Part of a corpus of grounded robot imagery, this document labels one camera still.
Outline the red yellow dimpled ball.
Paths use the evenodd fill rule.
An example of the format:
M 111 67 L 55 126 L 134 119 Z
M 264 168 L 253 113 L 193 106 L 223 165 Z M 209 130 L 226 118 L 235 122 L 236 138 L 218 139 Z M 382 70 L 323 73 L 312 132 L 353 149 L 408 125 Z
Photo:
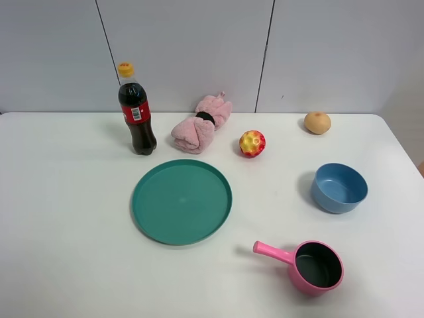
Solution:
M 266 147 L 266 139 L 260 131 L 246 131 L 238 143 L 242 154 L 247 158 L 257 157 Z

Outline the cola bottle yellow cap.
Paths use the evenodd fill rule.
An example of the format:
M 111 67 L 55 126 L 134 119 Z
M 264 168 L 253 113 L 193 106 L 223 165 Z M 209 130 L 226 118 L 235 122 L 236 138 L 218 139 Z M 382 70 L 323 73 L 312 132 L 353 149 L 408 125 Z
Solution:
M 131 63 L 120 63 L 117 70 L 121 82 L 118 100 L 132 136 L 132 147 L 138 155 L 151 155 L 157 141 L 152 130 L 146 91 L 136 80 Z

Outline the pink towel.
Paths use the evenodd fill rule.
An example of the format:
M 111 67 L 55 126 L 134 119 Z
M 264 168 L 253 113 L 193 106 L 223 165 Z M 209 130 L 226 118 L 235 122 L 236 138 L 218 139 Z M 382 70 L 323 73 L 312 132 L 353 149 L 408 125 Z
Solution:
M 174 144 L 183 152 L 202 153 L 213 141 L 215 131 L 229 119 L 233 104 L 225 101 L 222 91 L 217 96 L 207 95 L 196 106 L 195 115 L 178 123 L 171 131 Z

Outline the potato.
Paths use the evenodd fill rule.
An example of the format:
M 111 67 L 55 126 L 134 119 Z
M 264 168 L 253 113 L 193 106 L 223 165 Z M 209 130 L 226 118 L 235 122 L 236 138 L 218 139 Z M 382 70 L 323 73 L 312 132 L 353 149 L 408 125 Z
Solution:
M 331 128 L 331 119 L 324 112 L 310 112 L 305 116 L 303 124 L 309 132 L 321 135 Z

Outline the blue bowl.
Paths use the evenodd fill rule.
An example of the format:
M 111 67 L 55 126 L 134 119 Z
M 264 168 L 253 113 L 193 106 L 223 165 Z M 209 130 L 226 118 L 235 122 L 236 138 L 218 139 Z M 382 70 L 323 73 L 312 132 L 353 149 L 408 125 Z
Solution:
M 343 214 L 355 209 L 368 195 L 366 180 L 355 169 L 339 163 L 319 167 L 311 184 L 311 196 L 323 210 Z

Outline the pink saucepan black inside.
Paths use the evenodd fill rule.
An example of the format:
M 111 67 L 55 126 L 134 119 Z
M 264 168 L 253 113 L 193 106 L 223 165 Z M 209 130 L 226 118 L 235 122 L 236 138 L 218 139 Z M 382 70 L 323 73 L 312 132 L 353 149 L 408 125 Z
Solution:
M 337 288 L 344 278 L 344 266 L 339 255 L 319 241 L 303 242 L 293 251 L 256 241 L 252 251 L 287 264 L 291 283 L 311 297 L 319 297 Z

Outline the green round plate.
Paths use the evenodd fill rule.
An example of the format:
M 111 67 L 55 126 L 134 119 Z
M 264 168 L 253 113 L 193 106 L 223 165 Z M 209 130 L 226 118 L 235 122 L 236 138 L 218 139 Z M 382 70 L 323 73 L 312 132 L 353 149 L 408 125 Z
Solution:
M 226 177 L 199 160 L 162 163 L 141 177 L 131 197 L 131 215 L 148 238 L 170 246 L 201 242 L 227 220 L 233 193 Z

